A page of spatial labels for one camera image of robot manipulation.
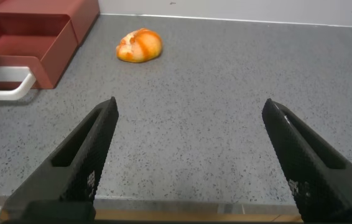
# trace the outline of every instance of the red tray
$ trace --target red tray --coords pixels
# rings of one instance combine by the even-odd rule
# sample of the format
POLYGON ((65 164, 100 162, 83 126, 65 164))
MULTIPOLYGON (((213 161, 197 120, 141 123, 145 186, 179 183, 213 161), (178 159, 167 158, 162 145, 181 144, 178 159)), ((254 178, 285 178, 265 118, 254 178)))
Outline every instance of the red tray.
POLYGON ((98 0, 0 0, 0 12, 67 15, 81 44, 100 10, 98 0))
MULTIPOLYGON (((0 66, 28 66, 34 88, 54 88, 77 47, 66 15, 0 12, 0 66)), ((0 83, 0 89, 18 84, 0 83)))

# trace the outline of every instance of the orange bread roll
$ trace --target orange bread roll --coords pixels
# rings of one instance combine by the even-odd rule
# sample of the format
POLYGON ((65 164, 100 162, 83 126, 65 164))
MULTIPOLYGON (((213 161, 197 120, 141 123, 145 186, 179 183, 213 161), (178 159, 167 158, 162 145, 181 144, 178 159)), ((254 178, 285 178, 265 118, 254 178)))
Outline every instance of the orange bread roll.
POLYGON ((116 47, 116 56, 127 62, 146 62, 158 57, 161 50, 161 37, 156 32, 141 28, 122 38, 116 47))

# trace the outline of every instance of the gray speckled countertop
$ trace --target gray speckled countertop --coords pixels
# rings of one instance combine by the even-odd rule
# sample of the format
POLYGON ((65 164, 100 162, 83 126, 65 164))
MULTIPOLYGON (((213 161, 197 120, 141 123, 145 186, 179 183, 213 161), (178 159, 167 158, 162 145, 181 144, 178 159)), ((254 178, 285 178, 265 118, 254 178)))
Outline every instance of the gray speckled countertop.
POLYGON ((352 162, 352 28, 101 16, 56 89, 0 102, 0 195, 110 96, 100 198, 292 205, 261 109, 288 106, 352 162), (117 60, 140 27, 162 36, 161 57, 117 60))

